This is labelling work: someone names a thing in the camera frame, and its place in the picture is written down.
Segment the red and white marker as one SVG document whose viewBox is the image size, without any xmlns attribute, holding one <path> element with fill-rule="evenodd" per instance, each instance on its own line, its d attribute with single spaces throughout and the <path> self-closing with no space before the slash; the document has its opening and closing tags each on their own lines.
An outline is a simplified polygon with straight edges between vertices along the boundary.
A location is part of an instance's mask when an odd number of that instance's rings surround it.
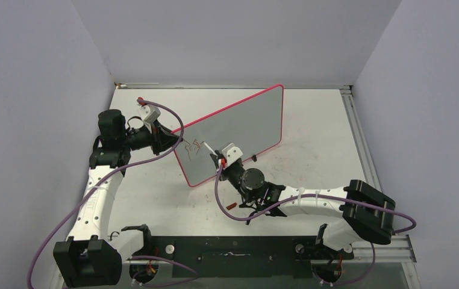
<svg viewBox="0 0 459 289">
<path fill-rule="evenodd" d="M 217 156 L 217 152 L 208 143 L 203 142 L 203 145 L 207 148 L 207 150 L 209 151 L 210 155 Z"/>
</svg>

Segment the red marker cap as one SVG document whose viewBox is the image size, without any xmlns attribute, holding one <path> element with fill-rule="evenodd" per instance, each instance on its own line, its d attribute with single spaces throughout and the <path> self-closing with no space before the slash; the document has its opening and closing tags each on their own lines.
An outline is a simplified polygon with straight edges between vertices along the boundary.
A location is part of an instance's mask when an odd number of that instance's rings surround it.
<svg viewBox="0 0 459 289">
<path fill-rule="evenodd" d="M 236 206 L 237 206 L 237 203 L 234 202 L 234 203 L 232 203 L 232 204 L 230 204 L 230 205 L 227 205 L 227 206 L 226 206 L 226 209 L 227 209 L 227 210 L 231 210 L 231 209 L 235 208 Z"/>
</svg>

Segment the pink framed whiteboard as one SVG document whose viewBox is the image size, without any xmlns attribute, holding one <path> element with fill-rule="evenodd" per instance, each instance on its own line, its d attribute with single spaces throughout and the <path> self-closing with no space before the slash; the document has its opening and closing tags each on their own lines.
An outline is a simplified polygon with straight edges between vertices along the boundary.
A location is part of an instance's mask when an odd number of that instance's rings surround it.
<svg viewBox="0 0 459 289">
<path fill-rule="evenodd" d="M 175 156 L 187 185 L 196 187 L 216 175 L 203 142 L 219 152 L 234 143 L 243 152 L 242 161 L 278 145 L 283 136 L 283 106 L 284 86 L 276 84 L 174 130 L 183 137 Z"/>
</svg>

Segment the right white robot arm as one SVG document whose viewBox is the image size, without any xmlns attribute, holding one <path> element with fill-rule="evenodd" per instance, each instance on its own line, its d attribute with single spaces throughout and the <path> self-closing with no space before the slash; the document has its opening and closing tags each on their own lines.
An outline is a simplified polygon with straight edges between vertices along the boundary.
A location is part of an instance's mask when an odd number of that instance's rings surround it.
<svg viewBox="0 0 459 289">
<path fill-rule="evenodd" d="M 314 242 L 323 258 L 356 241 L 390 244 L 393 235 L 395 202 L 368 183 L 352 179 L 347 186 L 332 189 L 293 188 L 268 182 L 257 168 L 245 169 L 241 160 L 229 163 L 211 154 L 218 181 L 228 181 L 241 197 L 243 208 L 253 216 L 288 217 L 313 215 L 333 222 L 320 226 Z"/>
</svg>

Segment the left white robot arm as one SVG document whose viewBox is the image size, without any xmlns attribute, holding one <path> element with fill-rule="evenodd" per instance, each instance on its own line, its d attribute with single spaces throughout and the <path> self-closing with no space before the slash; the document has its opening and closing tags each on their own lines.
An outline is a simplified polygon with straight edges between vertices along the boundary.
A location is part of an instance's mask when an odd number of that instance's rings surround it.
<svg viewBox="0 0 459 289">
<path fill-rule="evenodd" d="M 160 109 L 144 105 L 130 128 L 120 110 L 98 116 L 99 135 L 89 159 L 89 180 L 83 202 L 74 210 L 76 221 L 65 241 L 57 242 L 53 256 L 67 288 L 116 285 L 123 263 L 132 254 L 149 258 L 154 250 L 146 225 L 124 227 L 115 240 L 108 240 L 108 222 L 119 186 L 130 166 L 132 151 L 151 148 L 159 157 L 170 152 L 180 137 L 159 122 Z"/>
</svg>

